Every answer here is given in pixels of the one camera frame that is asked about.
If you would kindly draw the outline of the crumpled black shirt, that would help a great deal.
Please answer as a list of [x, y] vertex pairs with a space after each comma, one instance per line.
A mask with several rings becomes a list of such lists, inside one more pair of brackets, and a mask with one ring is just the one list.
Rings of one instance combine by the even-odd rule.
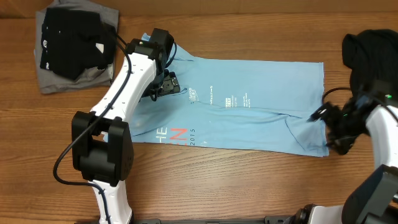
[[390, 29], [364, 30], [346, 34], [342, 41], [342, 61], [351, 69], [352, 92], [375, 80], [384, 81], [397, 92], [397, 32]]

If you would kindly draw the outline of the folded grey garment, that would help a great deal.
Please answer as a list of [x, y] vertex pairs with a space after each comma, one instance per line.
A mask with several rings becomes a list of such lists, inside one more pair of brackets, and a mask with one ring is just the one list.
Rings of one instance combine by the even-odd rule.
[[[118, 26], [119, 11], [110, 7], [87, 0], [54, 0], [48, 5], [51, 7], [60, 7], [70, 10], [81, 10], [96, 12], [100, 15], [101, 20], [114, 27]], [[110, 86], [113, 82], [114, 63], [109, 64], [105, 69], [96, 67], [88, 68], [76, 80], [69, 80], [57, 75], [50, 70], [40, 68], [40, 60], [42, 56], [42, 24], [45, 19], [46, 10], [42, 9], [35, 13], [35, 70], [39, 83], [40, 92], [42, 94], [51, 94], [57, 92], [76, 91], [96, 86]]]

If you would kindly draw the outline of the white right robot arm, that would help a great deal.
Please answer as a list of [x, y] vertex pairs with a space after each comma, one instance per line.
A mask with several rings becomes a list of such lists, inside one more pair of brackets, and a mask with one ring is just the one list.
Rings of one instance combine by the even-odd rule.
[[286, 223], [397, 223], [397, 93], [390, 82], [374, 80], [352, 89], [343, 108], [327, 102], [309, 118], [329, 128], [328, 146], [346, 154], [361, 134], [371, 138], [374, 171], [343, 205], [308, 204]]

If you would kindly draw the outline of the light blue printed t-shirt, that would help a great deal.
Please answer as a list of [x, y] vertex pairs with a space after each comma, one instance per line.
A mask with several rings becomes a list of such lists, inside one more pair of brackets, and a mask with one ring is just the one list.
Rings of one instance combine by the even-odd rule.
[[219, 60], [173, 45], [178, 93], [141, 98], [131, 114], [118, 98], [108, 113], [134, 142], [274, 151], [325, 157], [325, 124], [310, 121], [324, 92], [321, 62]]

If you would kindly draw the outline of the folded black garment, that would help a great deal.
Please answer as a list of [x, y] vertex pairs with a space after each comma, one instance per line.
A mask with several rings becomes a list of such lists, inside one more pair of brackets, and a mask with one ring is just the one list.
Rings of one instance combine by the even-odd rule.
[[105, 69], [114, 61], [115, 27], [96, 12], [48, 8], [42, 24], [40, 68], [76, 80], [86, 69]]

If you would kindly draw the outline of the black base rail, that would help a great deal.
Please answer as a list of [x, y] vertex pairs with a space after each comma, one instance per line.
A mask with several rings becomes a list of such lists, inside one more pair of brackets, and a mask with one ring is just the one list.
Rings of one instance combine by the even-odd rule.
[[255, 219], [209, 219], [209, 220], [160, 220], [146, 219], [133, 220], [132, 224], [283, 224], [290, 223], [292, 217], [282, 216], [266, 216], [264, 218]]

